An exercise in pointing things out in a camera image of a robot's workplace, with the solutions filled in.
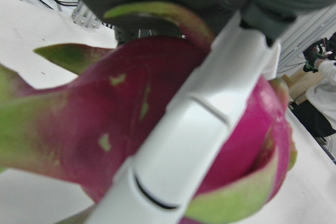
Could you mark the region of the grey white left robot hand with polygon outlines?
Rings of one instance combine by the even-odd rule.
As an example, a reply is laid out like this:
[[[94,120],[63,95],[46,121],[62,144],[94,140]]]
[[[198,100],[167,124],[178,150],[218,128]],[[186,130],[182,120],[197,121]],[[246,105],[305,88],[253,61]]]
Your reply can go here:
[[[276,73],[279,37],[299,14],[335,0],[82,0],[119,28],[159,30],[149,1],[182,4],[218,31],[211,52],[117,172],[87,223],[178,223],[247,106],[262,74]]]

